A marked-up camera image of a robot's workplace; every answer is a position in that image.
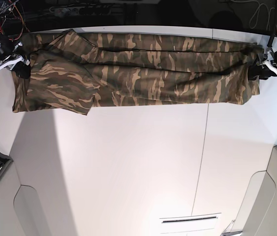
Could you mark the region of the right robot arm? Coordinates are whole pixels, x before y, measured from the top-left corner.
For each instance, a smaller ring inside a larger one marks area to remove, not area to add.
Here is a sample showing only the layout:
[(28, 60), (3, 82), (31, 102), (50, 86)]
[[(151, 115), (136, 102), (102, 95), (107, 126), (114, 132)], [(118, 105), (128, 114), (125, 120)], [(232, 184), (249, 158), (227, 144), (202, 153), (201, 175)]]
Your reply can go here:
[(0, 0), (0, 70), (7, 69), (14, 72), (22, 79), (30, 77), (30, 61), (22, 49), (23, 44), (20, 37), (23, 29), (18, 36), (8, 36), (4, 33), (4, 25), (7, 15), (17, 10), (17, 1)]

